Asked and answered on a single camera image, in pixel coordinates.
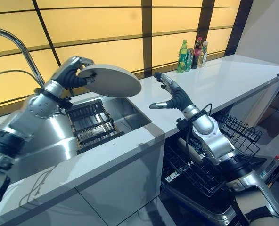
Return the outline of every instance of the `wire rack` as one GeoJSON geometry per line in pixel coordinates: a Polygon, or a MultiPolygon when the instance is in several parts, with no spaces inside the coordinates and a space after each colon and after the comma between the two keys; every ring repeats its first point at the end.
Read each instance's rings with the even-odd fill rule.
{"type": "MultiPolygon", "coordinates": [[[[240,154],[247,160],[252,158],[260,149],[256,142],[262,132],[250,128],[242,121],[237,121],[228,115],[216,117],[222,133],[231,141],[240,154]]],[[[210,197],[225,184],[219,166],[214,166],[205,155],[205,149],[200,141],[191,137],[189,144],[197,151],[203,160],[202,164],[194,163],[175,142],[165,146],[162,178],[166,183],[172,182],[183,174],[192,185],[204,195],[210,197]]]]}
{"type": "Polygon", "coordinates": [[[80,147],[78,154],[124,134],[117,130],[100,99],[73,106],[66,114],[80,147]]]}
{"type": "Polygon", "coordinates": [[[249,125],[243,124],[242,121],[237,121],[235,117],[228,116],[220,128],[222,133],[245,158],[254,157],[260,150],[256,142],[262,136],[262,132],[254,127],[249,127],[249,125]]]}

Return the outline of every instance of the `dishwasher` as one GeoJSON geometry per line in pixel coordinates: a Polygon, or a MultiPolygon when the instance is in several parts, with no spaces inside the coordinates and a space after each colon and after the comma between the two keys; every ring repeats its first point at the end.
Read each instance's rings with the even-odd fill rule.
{"type": "MultiPolygon", "coordinates": [[[[217,120],[221,132],[270,187],[279,175],[279,161],[255,157],[260,150],[256,142],[262,132],[225,113],[216,113],[212,117],[217,120]]],[[[219,166],[211,163],[202,144],[193,136],[189,138],[189,144],[199,154],[202,163],[190,159],[177,146],[177,140],[180,137],[186,140],[186,136],[185,132],[179,132],[165,141],[161,191],[214,225],[238,225],[219,166]]]]}

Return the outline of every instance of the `red bottle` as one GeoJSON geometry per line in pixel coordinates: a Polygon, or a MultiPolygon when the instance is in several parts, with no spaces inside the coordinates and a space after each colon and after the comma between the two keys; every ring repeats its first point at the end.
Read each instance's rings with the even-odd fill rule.
{"type": "Polygon", "coordinates": [[[201,48],[202,48],[201,40],[202,40],[202,38],[198,37],[197,42],[195,44],[191,69],[196,69],[197,68],[198,59],[199,59],[201,48]]]}

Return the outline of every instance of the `kitchen counter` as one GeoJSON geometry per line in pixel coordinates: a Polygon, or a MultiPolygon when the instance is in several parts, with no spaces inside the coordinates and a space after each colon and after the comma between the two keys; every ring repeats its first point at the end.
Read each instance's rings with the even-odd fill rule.
{"type": "MultiPolygon", "coordinates": [[[[231,55],[208,61],[204,68],[165,74],[174,79],[200,109],[212,103],[214,113],[279,82],[278,72],[277,64],[231,55]]],[[[0,203],[0,224],[50,202],[178,131],[176,119],[183,117],[180,111],[149,109],[151,103],[169,100],[170,94],[161,89],[153,77],[142,79],[140,83],[141,92],[129,99],[152,123],[11,184],[0,203]]],[[[77,104],[96,96],[86,93],[73,97],[72,102],[77,104]]]]}

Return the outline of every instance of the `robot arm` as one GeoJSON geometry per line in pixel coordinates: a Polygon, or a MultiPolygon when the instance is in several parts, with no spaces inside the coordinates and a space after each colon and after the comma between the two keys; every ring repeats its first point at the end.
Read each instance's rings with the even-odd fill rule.
{"type": "Polygon", "coordinates": [[[24,144],[53,116],[57,107],[69,108],[69,98],[61,99],[66,88],[76,88],[94,82],[94,74],[88,78],[76,76],[78,69],[94,64],[92,60],[74,56],[69,58],[42,88],[36,88],[35,94],[28,97],[23,107],[13,112],[0,125],[0,201],[10,183],[9,177],[2,170],[9,170],[14,158],[24,144]]]}
{"type": "Polygon", "coordinates": [[[191,125],[192,134],[203,144],[207,157],[222,169],[226,185],[234,195],[232,206],[242,225],[249,225],[250,222],[251,225],[279,225],[271,220],[264,221],[265,218],[273,218],[273,221],[279,222],[279,204],[267,185],[220,132],[216,120],[206,111],[200,111],[171,78],[161,73],[155,73],[154,77],[162,83],[163,89],[171,93],[172,99],[151,104],[150,108],[178,108],[182,111],[184,122],[191,125]]]}

